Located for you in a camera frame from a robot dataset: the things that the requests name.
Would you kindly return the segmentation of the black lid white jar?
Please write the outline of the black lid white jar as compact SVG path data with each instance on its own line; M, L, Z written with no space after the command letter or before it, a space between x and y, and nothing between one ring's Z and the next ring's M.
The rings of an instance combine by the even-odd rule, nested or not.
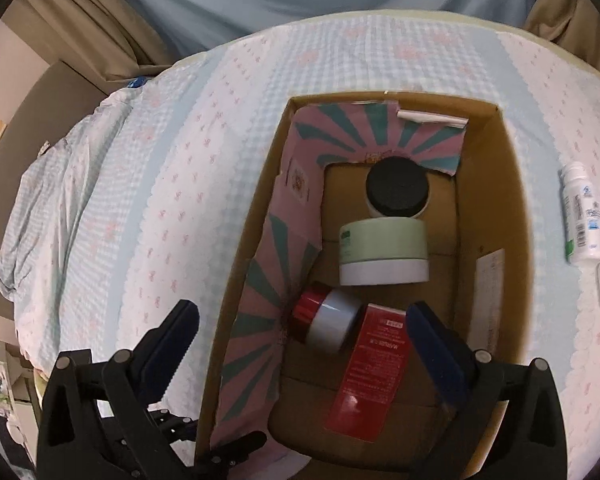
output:
M426 171L405 157L381 159L366 176L366 204L373 217L417 218L427 208L429 196Z

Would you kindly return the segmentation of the red lid silver jar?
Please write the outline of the red lid silver jar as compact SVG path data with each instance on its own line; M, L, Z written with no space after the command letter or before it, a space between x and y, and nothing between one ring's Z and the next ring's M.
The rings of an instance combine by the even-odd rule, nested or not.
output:
M362 301L339 288L312 282L291 309L288 330L295 340L328 354L340 351Z

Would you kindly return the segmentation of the grey headboard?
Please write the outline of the grey headboard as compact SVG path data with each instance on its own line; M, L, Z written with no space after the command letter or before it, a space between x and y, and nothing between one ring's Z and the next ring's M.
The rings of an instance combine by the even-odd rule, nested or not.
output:
M0 140L0 247L22 174L44 142L56 143L106 98L91 81L63 62L50 66L29 91ZM0 317L14 318L0 294Z

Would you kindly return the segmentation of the right beige curtain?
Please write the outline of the right beige curtain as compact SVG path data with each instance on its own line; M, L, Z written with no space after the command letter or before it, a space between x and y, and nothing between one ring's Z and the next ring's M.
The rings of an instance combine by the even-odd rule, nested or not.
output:
M591 0L535 0L524 30L557 44L600 72L600 12Z

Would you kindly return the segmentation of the beige curtain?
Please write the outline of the beige curtain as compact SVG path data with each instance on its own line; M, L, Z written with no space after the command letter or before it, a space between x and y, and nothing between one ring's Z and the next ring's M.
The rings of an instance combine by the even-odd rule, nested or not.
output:
M64 62L106 93L181 58L126 0L14 0L3 21L48 64Z
M557 44L600 72L600 12L591 0L535 0L524 30Z

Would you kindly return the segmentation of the light green cream jar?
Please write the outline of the light green cream jar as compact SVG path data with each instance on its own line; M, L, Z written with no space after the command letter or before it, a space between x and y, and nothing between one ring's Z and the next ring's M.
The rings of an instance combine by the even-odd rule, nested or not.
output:
M370 218L339 232L343 286L425 283L429 280L427 228L412 218Z

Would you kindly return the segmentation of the white bottle blue label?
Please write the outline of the white bottle blue label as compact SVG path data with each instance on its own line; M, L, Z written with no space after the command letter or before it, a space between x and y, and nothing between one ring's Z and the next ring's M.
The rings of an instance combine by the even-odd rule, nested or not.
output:
M600 196L582 162L562 167L566 256L571 264L600 262Z

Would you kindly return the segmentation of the cluttered shelf beside bed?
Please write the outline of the cluttered shelf beside bed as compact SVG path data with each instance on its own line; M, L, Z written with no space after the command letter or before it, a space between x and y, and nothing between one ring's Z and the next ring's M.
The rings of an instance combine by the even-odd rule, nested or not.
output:
M33 367L16 346L0 340L0 454L9 466L35 472L41 420Z

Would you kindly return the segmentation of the cardboard box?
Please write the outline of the cardboard box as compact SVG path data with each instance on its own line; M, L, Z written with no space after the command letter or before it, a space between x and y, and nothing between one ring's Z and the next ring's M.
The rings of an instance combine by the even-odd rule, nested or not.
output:
M234 479L400 477L442 435L410 346L426 302L471 348L515 362L531 304L530 216L502 110L411 92L294 96L242 231L195 458L259 431Z

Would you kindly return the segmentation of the left beige curtain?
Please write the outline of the left beige curtain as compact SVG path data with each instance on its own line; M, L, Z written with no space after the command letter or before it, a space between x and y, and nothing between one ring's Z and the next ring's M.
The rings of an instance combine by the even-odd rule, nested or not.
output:
M48 64L64 62L106 93L181 58L126 0L14 0L3 21Z

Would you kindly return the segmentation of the red carton box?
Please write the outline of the red carton box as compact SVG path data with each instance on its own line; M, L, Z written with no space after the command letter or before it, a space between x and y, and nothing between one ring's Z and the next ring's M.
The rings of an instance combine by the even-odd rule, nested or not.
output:
M369 304L325 428L364 442L377 440L410 352L406 313Z

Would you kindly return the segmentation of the crumpled blue checked blanket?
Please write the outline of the crumpled blue checked blanket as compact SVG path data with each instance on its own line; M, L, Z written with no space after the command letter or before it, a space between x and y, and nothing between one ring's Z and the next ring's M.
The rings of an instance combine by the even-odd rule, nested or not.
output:
M58 293L79 215L143 92L123 88L108 96L21 177L0 249L0 293L15 308L46 304Z

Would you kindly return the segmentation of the blue checked bed sheet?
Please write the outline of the blue checked bed sheet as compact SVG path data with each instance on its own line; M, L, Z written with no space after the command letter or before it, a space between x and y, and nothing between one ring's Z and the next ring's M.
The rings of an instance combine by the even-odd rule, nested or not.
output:
M58 293L15 308L20 348L50 374L140 340L180 299L199 333L163 403L201 415L223 298L274 134L294 96L411 92L497 105L530 216L531 304L515 362L550 363L568 474L600 459L595 271L565 256L559 170L600 188L600 74L528 32L447 13L346 13L277 26L181 60L141 86L76 224Z

